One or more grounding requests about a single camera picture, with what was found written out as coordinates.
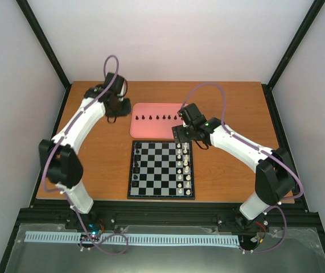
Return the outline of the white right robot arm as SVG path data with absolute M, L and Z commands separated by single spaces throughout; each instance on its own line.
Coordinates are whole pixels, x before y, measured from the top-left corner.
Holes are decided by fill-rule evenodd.
M 181 107 L 178 116 L 183 123 L 172 128 L 176 142 L 194 141 L 206 148 L 219 148 L 254 172 L 254 192 L 240 205 L 233 218 L 238 229 L 249 229 L 261 213 L 284 200 L 299 185 L 289 153 L 284 148 L 273 150 L 260 146 L 232 130 L 222 120 L 206 119 L 195 104 Z

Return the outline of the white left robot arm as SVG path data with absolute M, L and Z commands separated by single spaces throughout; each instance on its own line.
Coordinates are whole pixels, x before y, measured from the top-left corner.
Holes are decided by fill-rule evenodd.
M 41 182 L 48 179 L 64 195 L 71 209 L 79 212 L 78 221 L 86 229 L 98 224 L 98 214 L 91 210 L 93 199 L 82 182 L 83 166 L 79 149 L 94 125 L 103 117 L 115 123 L 119 117 L 131 113 L 131 102 L 126 98 L 127 80 L 109 72 L 102 84 L 90 87 L 81 104 L 63 129 L 50 140 L 39 143 L 42 169 Z

